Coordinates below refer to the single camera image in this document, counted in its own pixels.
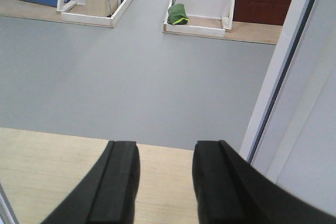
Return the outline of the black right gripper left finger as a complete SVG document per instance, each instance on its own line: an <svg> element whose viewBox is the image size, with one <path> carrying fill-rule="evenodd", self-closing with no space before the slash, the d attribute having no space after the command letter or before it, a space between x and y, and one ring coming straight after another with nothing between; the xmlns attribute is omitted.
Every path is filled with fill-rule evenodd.
<svg viewBox="0 0 336 224"><path fill-rule="evenodd" d="M43 223L133 223L139 181L136 142L109 141L91 170Z"/></svg>

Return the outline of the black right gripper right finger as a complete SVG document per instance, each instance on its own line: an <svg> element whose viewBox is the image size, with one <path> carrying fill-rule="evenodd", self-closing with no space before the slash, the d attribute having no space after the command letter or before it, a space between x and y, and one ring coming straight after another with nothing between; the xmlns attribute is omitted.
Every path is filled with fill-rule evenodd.
<svg viewBox="0 0 336 224"><path fill-rule="evenodd" d="M335 223L286 192L223 140L198 141L192 177L200 223Z"/></svg>

